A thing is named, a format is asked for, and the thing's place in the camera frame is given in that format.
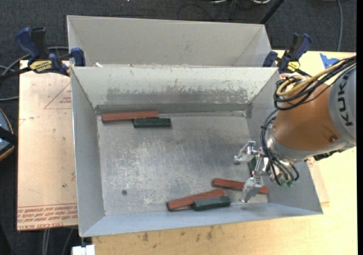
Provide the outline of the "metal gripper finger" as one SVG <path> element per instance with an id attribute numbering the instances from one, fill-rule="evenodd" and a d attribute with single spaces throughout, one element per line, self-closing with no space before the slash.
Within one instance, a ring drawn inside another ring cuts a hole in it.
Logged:
<path id="1" fill-rule="evenodd" d="M 240 201 L 247 203 L 251 197 L 254 197 L 262 190 L 263 184 L 261 178 L 250 177 L 243 186 Z"/>
<path id="2" fill-rule="evenodd" d="M 233 163 L 239 165 L 244 162 L 250 162 L 256 156 L 256 150 L 254 149 L 255 141 L 248 141 L 233 157 Z"/>

